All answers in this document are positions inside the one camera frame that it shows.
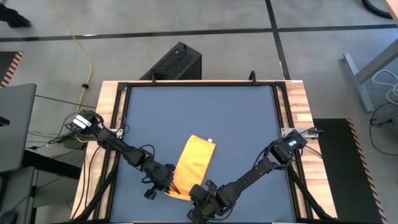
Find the yellow cable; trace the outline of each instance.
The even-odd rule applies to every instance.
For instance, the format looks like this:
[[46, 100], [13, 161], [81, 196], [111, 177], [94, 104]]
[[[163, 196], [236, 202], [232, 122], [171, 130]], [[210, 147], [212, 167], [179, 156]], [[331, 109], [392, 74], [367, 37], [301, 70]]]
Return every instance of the yellow cable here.
[[81, 143], [88, 143], [87, 140], [81, 140], [78, 136], [76, 136], [77, 141], [80, 141]]
[[[66, 25], [66, 27], [68, 28], [69, 33], [70, 33], [70, 35], [72, 36], [72, 39], [81, 47], [81, 49], [83, 49], [83, 51], [84, 51], [84, 53], [85, 53], [85, 55], [86, 55], [86, 57], [87, 57], [87, 61], [88, 61], [88, 63], [90, 64], [90, 72], [89, 72], [89, 74], [88, 74], [88, 77], [87, 77], [87, 80], [86, 80], [85, 84], [88, 84], [88, 82], [89, 82], [90, 79], [91, 79], [91, 75], [93, 74], [93, 65], [91, 64], [90, 56], [88, 55], [88, 53], [87, 53], [86, 49], [84, 48], [84, 46], [83, 46], [78, 40], [76, 40], [75, 35], [73, 34], [73, 32], [72, 32], [72, 30], [71, 30], [71, 28], [70, 28], [70, 26], [69, 26], [68, 21], [65, 19], [65, 17], [64, 17], [63, 14], [62, 14], [62, 12], [57, 8], [57, 6], [56, 6], [55, 3], [54, 3], [54, 0], [49, 0], [49, 2], [50, 2], [50, 4], [51, 4], [51, 6], [54, 8], [55, 12], [57, 12], [57, 14], [60, 16], [62, 22], [63, 22], [63, 23]], [[81, 102], [83, 101], [83, 95], [85, 94], [85, 89], [86, 89], [86, 88], [83, 87], [83, 89], [82, 89], [82, 91], [81, 91], [81, 93], [80, 93], [80, 99], [79, 99], [79, 103], [78, 103], [79, 105], [78, 105], [77, 108], [76, 108], [76, 114], [79, 113], [80, 105], [81, 105]]]

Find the gray floor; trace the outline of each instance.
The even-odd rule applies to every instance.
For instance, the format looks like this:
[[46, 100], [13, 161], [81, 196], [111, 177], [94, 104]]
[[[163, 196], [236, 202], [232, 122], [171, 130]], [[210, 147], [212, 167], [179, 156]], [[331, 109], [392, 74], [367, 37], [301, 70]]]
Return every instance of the gray floor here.
[[[174, 30], [270, 28], [264, 0], [55, 0], [76, 34], [120, 34]], [[376, 4], [383, 7], [382, 1]], [[7, 6], [20, 11], [34, 24], [31, 29], [12, 30], [0, 23], [1, 37], [68, 35], [47, 0], [10, 0]], [[393, 24], [365, 11], [359, 0], [272, 0], [278, 27], [356, 26]], [[304, 80], [314, 118], [351, 118], [368, 160], [379, 196], [390, 223], [398, 222], [398, 157], [385, 156], [370, 144], [369, 114], [352, 90], [341, 59], [350, 52], [361, 68], [398, 37], [398, 29], [285, 32], [280, 38], [290, 76]], [[139, 79], [178, 41], [203, 54], [203, 79], [247, 79], [251, 70], [258, 78], [283, 79], [272, 33], [140, 37], [84, 40], [94, 66], [94, 75], [84, 104], [95, 106], [103, 80]], [[77, 102], [80, 85], [88, 74], [86, 58], [70, 40], [0, 42], [0, 50], [24, 51], [11, 85], [36, 83], [37, 94]], [[398, 61], [387, 69], [398, 73]], [[375, 105], [385, 102], [384, 87], [368, 83]], [[31, 130], [59, 131], [62, 120], [75, 107], [38, 98]], [[384, 115], [395, 108], [385, 108]], [[374, 140], [383, 150], [398, 153], [398, 131], [388, 125], [374, 130]], [[62, 146], [40, 149], [53, 156], [68, 152]], [[75, 163], [82, 153], [63, 158]], [[55, 177], [40, 174], [39, 185]], [[37, 223], [67, 220], [67, 201], [77, 182], [61, 179], [39, 192]]]

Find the yellow pouch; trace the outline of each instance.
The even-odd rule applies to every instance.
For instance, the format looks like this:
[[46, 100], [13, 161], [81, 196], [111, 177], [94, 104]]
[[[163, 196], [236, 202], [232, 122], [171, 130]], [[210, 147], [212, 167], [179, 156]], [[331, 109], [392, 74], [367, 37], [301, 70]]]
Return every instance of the yellow pouch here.
[[216, 144], [191, 135], [174, 170], [173, 183], [180, 194], [172, 187], [170, 197], [190, 200], [189, 191], [195, 184], [201, 185], [215, 147]]

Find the person's foot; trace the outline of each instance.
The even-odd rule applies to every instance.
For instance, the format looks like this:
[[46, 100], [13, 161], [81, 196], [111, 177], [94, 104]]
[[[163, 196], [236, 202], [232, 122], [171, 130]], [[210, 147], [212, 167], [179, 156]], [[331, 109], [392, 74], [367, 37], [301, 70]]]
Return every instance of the person's foot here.
[[21, 15], [18, 15], [16, 17], [16, 19], [14, 19], [10, 22], [7, 22], [7, 24], [11, 28], [31, 27], [32, 26], [32, 23]]

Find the white desk leg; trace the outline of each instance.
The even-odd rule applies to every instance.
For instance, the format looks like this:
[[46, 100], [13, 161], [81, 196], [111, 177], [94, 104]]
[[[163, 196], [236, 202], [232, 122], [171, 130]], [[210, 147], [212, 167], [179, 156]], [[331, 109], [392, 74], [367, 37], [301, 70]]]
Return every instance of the white desk leg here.
[[347, 66], [349, 79], [354, 85], [354, 88], [359, 93], [366, 112], [374, 111], [372, 101], [370, 99], [365, 82], [372, 78], [376, 72], [383, 69], [386, 65], [398, 57], [398, 39], [381, 52], [376, 58], [369, 62], [362, 70], [358, 71], [354, 60], [349, 53], [345, 53], [344, 61]]

